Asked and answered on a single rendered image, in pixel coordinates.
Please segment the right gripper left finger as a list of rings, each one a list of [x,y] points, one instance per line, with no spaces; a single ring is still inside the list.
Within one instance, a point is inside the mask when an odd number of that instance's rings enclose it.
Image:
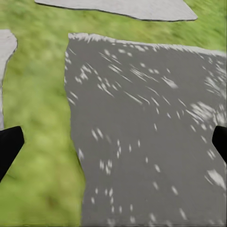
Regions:
[[[0,131],[0,182],[24,144],[20,126]]]

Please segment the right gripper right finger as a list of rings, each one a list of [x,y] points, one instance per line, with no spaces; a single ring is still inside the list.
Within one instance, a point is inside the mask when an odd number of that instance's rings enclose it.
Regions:
[[[212,143],[227,164],[227,127],[220,125],[215,127]]]

